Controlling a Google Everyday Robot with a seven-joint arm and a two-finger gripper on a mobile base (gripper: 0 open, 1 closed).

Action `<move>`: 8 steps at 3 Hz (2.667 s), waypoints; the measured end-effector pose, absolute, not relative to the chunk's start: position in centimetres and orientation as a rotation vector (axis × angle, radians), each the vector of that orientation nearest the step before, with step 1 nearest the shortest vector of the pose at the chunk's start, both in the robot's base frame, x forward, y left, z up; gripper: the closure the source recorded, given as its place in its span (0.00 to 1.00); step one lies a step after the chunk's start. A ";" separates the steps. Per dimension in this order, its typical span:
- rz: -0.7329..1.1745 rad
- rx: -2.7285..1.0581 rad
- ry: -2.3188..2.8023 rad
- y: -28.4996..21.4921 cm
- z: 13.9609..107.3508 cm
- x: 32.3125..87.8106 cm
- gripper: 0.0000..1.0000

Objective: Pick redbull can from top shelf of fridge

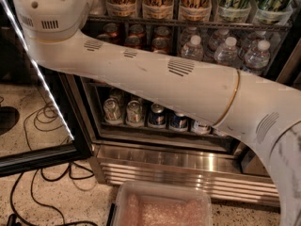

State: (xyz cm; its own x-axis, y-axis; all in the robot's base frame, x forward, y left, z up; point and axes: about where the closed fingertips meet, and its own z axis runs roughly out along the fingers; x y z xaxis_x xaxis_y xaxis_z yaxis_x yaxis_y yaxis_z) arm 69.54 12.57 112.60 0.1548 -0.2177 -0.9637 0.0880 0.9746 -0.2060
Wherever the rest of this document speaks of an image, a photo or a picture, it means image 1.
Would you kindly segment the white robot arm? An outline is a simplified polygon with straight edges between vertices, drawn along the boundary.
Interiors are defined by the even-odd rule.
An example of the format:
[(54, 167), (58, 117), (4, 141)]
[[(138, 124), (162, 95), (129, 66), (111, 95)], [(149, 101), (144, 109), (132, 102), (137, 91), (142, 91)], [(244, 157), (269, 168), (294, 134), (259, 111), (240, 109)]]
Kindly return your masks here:
[(98, 0), (13, 0), (40, 66), (103, 81), (244, 142), (274, 184), (280, 226), (301, 224), (301, 91), (232, 67), (129, 49), (82, 32)]

